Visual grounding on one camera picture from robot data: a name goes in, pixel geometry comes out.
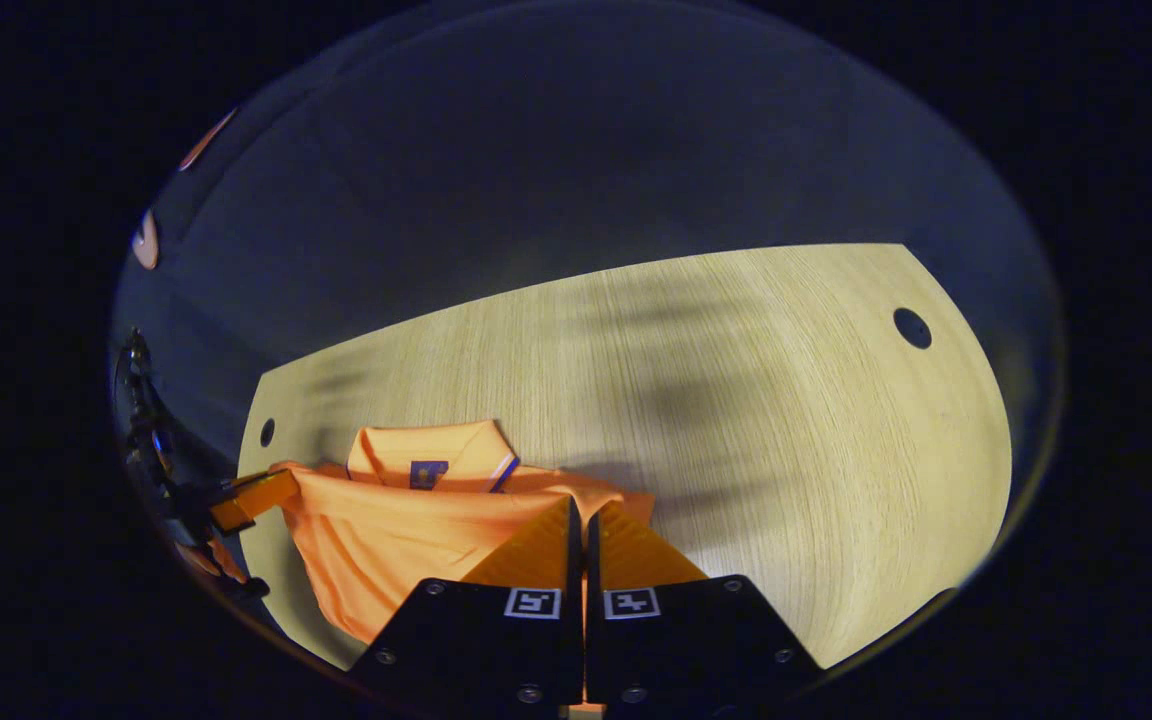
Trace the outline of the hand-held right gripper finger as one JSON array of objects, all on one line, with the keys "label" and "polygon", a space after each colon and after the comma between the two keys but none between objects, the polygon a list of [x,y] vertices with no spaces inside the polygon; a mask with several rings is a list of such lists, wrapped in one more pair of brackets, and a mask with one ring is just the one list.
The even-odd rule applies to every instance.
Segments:
[{"label": "hand-held right gripper finger", "polygon": [[586,696],[605,711],[776,711],[824,679],[741,574],[712,577],[622,503],[588,528]]},{"label": "hand-held right gripper finger", "polygon": [[420,579],[351,669],[394,711],[582,702],[582,530],[562,498],[460,579]]}]

